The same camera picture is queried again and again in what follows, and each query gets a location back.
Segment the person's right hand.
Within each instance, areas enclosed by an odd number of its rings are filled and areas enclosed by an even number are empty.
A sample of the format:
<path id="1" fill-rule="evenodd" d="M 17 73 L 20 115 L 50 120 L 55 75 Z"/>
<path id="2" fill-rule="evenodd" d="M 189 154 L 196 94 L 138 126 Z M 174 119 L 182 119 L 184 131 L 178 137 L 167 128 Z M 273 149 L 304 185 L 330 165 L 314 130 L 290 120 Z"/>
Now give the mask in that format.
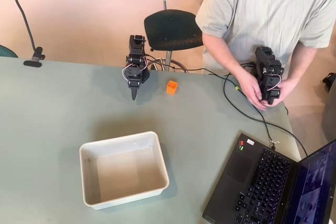
<path id="1" fill-rule="evenodd" d="M 248 101 L 260 110 L 266 110 L 266 106 L 262 104 L 262 95 L 257 80 L 249 73 L 239 79 L 242 92 Z"/>

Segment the person's left hand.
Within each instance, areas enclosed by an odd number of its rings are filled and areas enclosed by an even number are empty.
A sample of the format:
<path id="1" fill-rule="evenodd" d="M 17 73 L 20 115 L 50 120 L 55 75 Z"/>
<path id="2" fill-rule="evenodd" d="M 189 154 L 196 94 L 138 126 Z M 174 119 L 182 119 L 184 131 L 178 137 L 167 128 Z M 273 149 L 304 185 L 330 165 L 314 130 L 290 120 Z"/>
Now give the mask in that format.
<path id="1" fill-rule="evenodd" d="M 280 96 L 279 98 L 274 100 L 274 105 L 279 104 L 280 102 L 284 101 L 284 99 L 291 93 L 291 91 L 295 88 L 297 84 L 292 80 L 283 80 L 278 85 L 280 89 Z"/>

